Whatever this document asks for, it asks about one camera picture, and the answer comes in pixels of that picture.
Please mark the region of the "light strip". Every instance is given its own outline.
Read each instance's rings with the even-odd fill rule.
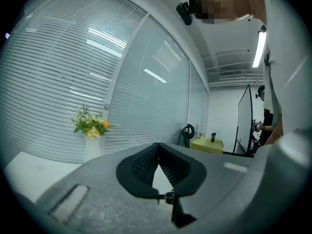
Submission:
[[[89,73],[89,74],[92,75],[92,76],[99,77],[99,78],[104,79],[104,80],[111,81],[111,80],[109,80],[109,79],[107,79],[107,78],[104,78],[104,77],[102,77],[102,76],[98,76],[98,75],[95,75],[95,74],[92,74],[92,73]]]
[[[267,38],[266,32],[259,32],[258,46],[257,46],[257,52],[254,57],[254,61],[253,61],[253,68],[257,68],[259,66],[259,63],[263,54],[266,38]]]
[[[88,32],[90,32],[92,34],[95,34],[95,35],[97,35],[99,37],[103,37],[104,39],[106,39],[106,40],[108,40],[108,41],[110,41],[110,42],[112,42],[112,43],[114,43],[114,44],[116,44],[116,45],[118,45],[118,46],[120,46],[122,48],[124,48],[126,46],[125,42],[120,41],[120,40],[118,40],[118,39],[116,39],[116,38],[114,38],[112,36],[107,35],[107,34],[104,34],[104,33],[100,32],[98,30],[89,28]]]
[[[117,52],[117,51],[115,51],[115,50],[113,50],[111,48],[108,48],[108,47],[106,47],[106,46],[104,46],[102,44],[99,44],[99,43],[97,43],[95,41],[87,39],[87,44],[92,45],[92,46],[94,46],[96,48],[102,49],[102,50],[104,50],[104,51],[106,51],[106,52],[108,52],[108,53],[110,53],[110,54],[112,54],[114,56],[122,57],[121,53],[119,53],[119,52]]]
[[[147,74],[155,77],[156,79],[160,80],[161,82],[166,83],[166,81],[163,78],[161,78],[158,75],[154,74],[152,71],[148,70],[147,68],[144,69],[143,71],[146,72]]]

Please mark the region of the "window blind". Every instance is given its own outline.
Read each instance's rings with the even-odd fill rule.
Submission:
[[[200,132],[202,116],[203,116],[203,82],[199,77],[193,64],[190,65],[191,79],[190,79],[190,108],[187,117],[187,123],[195,128],[195,136],[190,141],[198,138]]]
[[[105,136],[105,153],[151,142],[181,143],[189,97],[189,59],[148,17],[121,67],[108,114],[119,124]]]
[[[11,34],[0,58],[0,120],[11,149],[83,162],[70,119],[103,110],[112,74],[146,13],[120,0],[46,0]]]

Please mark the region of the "whiteboard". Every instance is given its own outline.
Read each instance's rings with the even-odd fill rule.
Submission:
[[[236,153],[240,153],[239,150],[247,152],[250,145],[250,135],[253,123],[253,103],[250,86],[248,85],[242,99],[238,104],[238,130],[236,140],[239,142],[236,144]]]

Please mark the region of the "white vase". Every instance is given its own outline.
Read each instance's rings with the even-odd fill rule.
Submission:
[[[87,162],[96,157],[100,157],[102,155],[100,147],[101,136],[94,137],[94,139],[90,139],[88,136],[84,136],[84,138],[86,140],[84,162]]]

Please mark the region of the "yellow table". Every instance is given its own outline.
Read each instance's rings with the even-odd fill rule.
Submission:
[[[223,153],[223,141],[215,139],[211,142],[210,138],[196,139],[191,142],[191,149],[208,152],[211,154]]]

